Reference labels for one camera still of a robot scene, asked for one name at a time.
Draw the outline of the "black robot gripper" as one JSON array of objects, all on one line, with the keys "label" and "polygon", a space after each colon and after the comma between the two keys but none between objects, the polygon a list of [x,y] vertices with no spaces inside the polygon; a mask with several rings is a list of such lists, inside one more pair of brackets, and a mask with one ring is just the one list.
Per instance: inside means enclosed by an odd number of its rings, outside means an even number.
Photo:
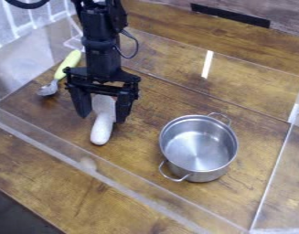
[{"label": "black robot gripper", "polygon": [[66,66],[65,88],[69,91],[77,115],[85,118],[92,111],[90,94],[117,97],[115,103],[116,123],[123,123],[137,99],[140,78],[121,69],[120,40],[90,41],[81,39],[85,51],[85,66]]}]

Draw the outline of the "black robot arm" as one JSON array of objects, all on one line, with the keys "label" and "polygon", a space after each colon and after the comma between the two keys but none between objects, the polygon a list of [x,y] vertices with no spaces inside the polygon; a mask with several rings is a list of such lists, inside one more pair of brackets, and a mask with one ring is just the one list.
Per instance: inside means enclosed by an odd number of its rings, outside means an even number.
[{"label": "black robot arm", "polygon": [[85,50],[85,68],[64,68],[66,75],[65,89],[69,91],[76,112],[85,118],[92,111],[90,94],[116,97],[116,123],[123,123],[129,115],[133,101],[139,98],[137,83],[140,78],[121,69],[120,36],[124,30],[127,14],[121,0],[72,0],[81,24],[81,45]]}]

